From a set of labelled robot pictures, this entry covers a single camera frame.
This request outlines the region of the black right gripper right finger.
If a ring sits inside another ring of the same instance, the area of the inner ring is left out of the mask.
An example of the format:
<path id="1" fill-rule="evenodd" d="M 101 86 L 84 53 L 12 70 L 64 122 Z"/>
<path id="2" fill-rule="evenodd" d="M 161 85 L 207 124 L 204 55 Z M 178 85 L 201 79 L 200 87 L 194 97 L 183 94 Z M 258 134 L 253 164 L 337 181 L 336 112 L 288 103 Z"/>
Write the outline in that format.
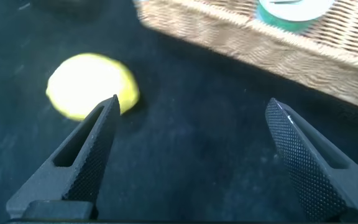
<path id="1" fill-rule="evenodd" d="M 358 222 L 358 165 L 275 98 L 267 104 L 265 119 L 306 217 Z"/>

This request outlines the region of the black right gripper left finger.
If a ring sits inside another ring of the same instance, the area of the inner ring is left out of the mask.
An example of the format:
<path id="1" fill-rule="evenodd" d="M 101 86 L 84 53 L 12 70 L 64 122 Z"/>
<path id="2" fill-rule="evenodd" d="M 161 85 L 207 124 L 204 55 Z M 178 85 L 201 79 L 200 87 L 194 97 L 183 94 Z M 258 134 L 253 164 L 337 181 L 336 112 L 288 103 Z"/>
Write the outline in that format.
<path id="1" fill-rule="evenodd" d="M 95 218 L 96 201 L 119 118 L 117 96 L 99 103 L 7 201 L 10 218 Z"/>

